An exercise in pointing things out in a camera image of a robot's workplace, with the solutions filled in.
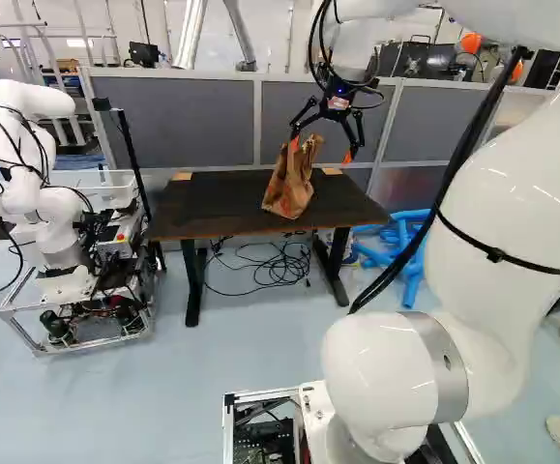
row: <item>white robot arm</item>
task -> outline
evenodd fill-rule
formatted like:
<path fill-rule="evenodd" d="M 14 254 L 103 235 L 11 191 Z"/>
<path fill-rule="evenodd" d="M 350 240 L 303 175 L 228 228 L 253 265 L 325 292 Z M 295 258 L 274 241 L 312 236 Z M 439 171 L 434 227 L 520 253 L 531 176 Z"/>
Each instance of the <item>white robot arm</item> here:
<path fill-rule="evenodd" d="M 439 3 L 488 37 L 560 49 L 560 1 Z M 397 4 L 338 0 L 338 15 L 359 23 Z M 345 440 L 345 450 L 356 443 L 376 461 L 400 462 L 428 424 L 495 413 L 521 392 L 535 330 L 560 297 L 560 90 L 478 150 L 439 211 L 426 271 L 441 310 L 350 315 L 327 332 L 326 388 L 352 440 L 328 435 L 328 446 Z"/>
<path fill-rule="evenodd" d="M 66 188 L 51 188 L 54 166 L 53 137 L 28 119 L 74 114 L 74 100 L 49 87 L 0 80 L 0 168 L 10 180 L 0 183 L 0 217 L 34 218 L 45 222 L 37 233 L 37 245 L 53 268 L 81 264 L 72 222 L 80 201 Z"/>

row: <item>paper bag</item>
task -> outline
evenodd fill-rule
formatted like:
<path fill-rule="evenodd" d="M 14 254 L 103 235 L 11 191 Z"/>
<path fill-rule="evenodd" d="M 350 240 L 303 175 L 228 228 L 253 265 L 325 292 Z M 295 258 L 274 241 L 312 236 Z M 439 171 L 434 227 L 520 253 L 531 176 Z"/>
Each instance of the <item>paper bag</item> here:
<path fill-rule="evenodd" d="M 314 193 L 309 181 L 311 165 L 323 142 L 320 135 L 312 134 L 301 147 L 298 136 L 288 145 L 282 145 L 271 181 L 264 192 L 263 210 L 289 219 L 298 218 L 306 210 Z"/>

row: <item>wall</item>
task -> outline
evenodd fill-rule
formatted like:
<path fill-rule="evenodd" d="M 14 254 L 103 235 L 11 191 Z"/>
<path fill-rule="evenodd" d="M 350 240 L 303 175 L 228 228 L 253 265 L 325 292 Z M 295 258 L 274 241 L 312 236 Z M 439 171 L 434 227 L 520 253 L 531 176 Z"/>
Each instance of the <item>wall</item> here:
<path fill-rule="evenodd" d="M 0 23 L 17 22 L 12 7 L 13 0 L 0 0 Z M 167 24 L 164 15 L 163 0 L 145 0 L 151 42 L 162 51 L 168 51 L 168 34 L 172 50 L 176 50 L 187 0 L 167 0 Z M 24 18 L 37 20 L 31 0 L 19 0 Z M 79 24 L 74 9 L 74 0 L 36 0 L 37 8 L 43 20 L 48 22 L 50 34 L 64 34 L 79 37 Z M 108 33 L 109 21 L 104 0 L 79 0 L 84 21 L 89 35 Z M 109 0 L 110 9 L 121 59 L 129 56 L 129 41 L 146 42 L 139 0 Z M 250 30 L 251 39 L 262 73 L 284 73 L 290 56 L 292 73 L 304 72 L 310 22 L 310 0 L 241 0 L 244 20 Z M 289 10 L 293 8 L 293 45 L 289 53 L 288 37 L 290 31 Z M 409 40 L 413 34 L 434 35 L 439 19 L 439 11 L 419 10 L 390 23 L 377 21 L 375 27 L 376 42 L 387 40 Z M 461 27 L 443 21 L 439 42 L 455 42 Z M 12 38 L 19 37 L 17 29 L 8 30 Z M 101 62 L 101 40 L 95 40 L 93 57 Z M 58 58 L 76 58 L 86 64 L 86 52 L 83 48 L 67 47 L 64 39 L 51 40 Z M 37 39 L 33 40 L 39 60 L 48 65 L 43 46 Z M 106 42 L 106 55 L 109 62 L 114 60 L 111 43 Z M 207 14 L 202 29 L 198 48 L 196 68 L 200 70 L 234 69 L 242 59 L 241 50 L 234 36 L 229 16 L 222 0 L 209 0 Z M 0 74 L 18 76 L 13 54 L 4 50 L 0 44 Z"/>

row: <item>floor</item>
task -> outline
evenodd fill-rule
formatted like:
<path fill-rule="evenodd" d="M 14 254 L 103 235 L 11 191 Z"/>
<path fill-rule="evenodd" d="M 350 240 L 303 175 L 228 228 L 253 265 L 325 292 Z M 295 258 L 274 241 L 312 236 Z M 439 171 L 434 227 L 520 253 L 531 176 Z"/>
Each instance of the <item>floor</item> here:
<path fill-rule="evenodd" d="M 0 244 L 0 282 L 15 257 Z M 207 292 L 200 325 L 187 329 L 187 277 L 180 252 L 166 255 L 157 333 L 90 354 L 34 359 L 0 321 L 0 464 L 217 464 L 225 392 L 292 387 L 321 377 L 319 347 L 345 313 L 314 264 L 298 284 L 246 297 Z M 376 271 L 346 268 L 354 298 Z M 218 289 L 245 291 L 251 277 L 209 270 Z M 397 310 L 401 286 L 367 310 Z M 426 288 L 415 309 L 437 301 Z M 544 429 L 560 414 L 560 339 L 552 321 L 537 336 L 533 378 L 520 401 L 495 418 L 467 423 L 486 463 L 560 462 Z"/>

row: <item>tangled wires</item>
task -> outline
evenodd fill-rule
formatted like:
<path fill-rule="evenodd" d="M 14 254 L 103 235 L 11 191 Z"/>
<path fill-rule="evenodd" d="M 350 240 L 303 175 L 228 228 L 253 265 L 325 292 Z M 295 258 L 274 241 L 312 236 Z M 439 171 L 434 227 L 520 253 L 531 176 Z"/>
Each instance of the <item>tangled wires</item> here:
<path fill-rule="evenodd" d="M 305 232 L 295 233 L 295 235 L 303 234 L 305 234 Z M 292 235 L 293 234 L 286 234 L 284 237 L 289 238 Z M 231 266 L 222 260 L 224 253 L 221 252 L 223 243 L 230 238 L 231 237 L 223 237 L 216 243 L 211 241 L 213 256 L 206 262 L 205 267 L 208 267 L 211 262 L 217 260 L 231 271 L 253 268 L 252 278 L 257 286 L 247 292 L 225 293 L 211 287 L 205 282 L 205 286 L 212 292 L 225 297 L 242 297 L 265 288 L 294 285 L 303 279 L 306 282 L 306 286 L 309 287 L 308 275 L 311 249 L 305 243 L 286 241 L 280 246 L 271 242 L 265 244 L 245 244 L 234 249 L 234 256 L 245 261 L 246 264 Z M 257 258 L 244 254 L 244 250 L 247 248 L 268 246 L 274 249 L 274 255 L 270 258 Z"/>
<path fill-rule="evenodd" d="M 37 144 L 37 149 L 39 151 L 39 157 L 40 157 L 39 167 L 36 167 L 34 165 L 34 163 L 26 162 L 26 159 L 24 159 L 24 156 L 22 155 L 21 137 L 19 138 L 19 140 L 17 142 L 15 142 L 15 140 L 13 139 L 13 137 L 11 136 L 11 134 L 9 133 L 7 128 L 0 121 L 0 130 L 4 134 L 4 136 L 7 138 L 9 143 L 11 144 L 11 147 L 13 148 L 13 151 L 15 153 L 15 157 L 17 158 L 17 160 L 15 160 L 15 161 L 8 160 L 8 159 L 0 159 L 0 165 L 3 166 L 3 167 L 6 167 L 8 169 L 11 169 L 13 167 L 21 167 L 21 168 L 27 169 L 30 172 L 33 172 L 37 176 L 39 176 L 39 178 L 41 179 L 40 187 L 42 189 L 55 188 L 56 186 L 51 186 L 49 184 L 49 159 L 47 157 L 47 152 L 45 151 L 45 147 L 44 147 L 43 143 L 41 143 L 41 140 L 39 139 L 39 137 L 33 131 L 33 128 L 31 127 L 28 119 L 26 119 L 24 117 L 24 115 L 21 113 L 21 111 L 15 109 L 15 108 L 11 108 L 9 106 L 0 104 L 0 109 L 4 109 L 4 110 L 7 110 L 7 111 L 11 112 L 12 117 L 15 118 L 20 123 L 20 125 L 28 132 L 28 134 L 31 136 L 31 138 L 34 140 L 34 142 Z M 90 201 L 88 200 L 88 198 L 83 193 L 81 193 L 79 190 L 76 190 L 75 188 L 66 188 L 66 189 L 70 189 L 73 192 L 75 192 L 75 194 L 81 199 L 81 201 L 84 202 L 84 204 L 86 205 L 86 208 L 88 208 L 89 211 L 92 212 L 92 205 L 91 205 Z M 4 192 L 5 192 L 5 186 L 0 181 L 0 195 L 2 195 Z M 0 292 L 2 292 L 3 290 L 6 290 L 11 285 L 13 285 L 15 283 L 15 281 L 19 278 L 19 276 L 21 274 L 21 271 L 23 269 L 24 260 L 23 260 L 23 255 L 22 255 L 21 249 L 20 249 L 20 245 L 15 241 L 15 239 L 9 233 L 9 231 L 7 230 L 5 225 L 3 224 L 1 218 L 0 218 L 0 229 L 5 233 L 7 238 L 12 243 L 12 247 L 9 248 L 10 252 L 17 255 L 18 258 L 19 258 L 19 265 L 18 265 L 17 271 L 15 273 L 15 276 L 7 284 L 0 287 Z"/>

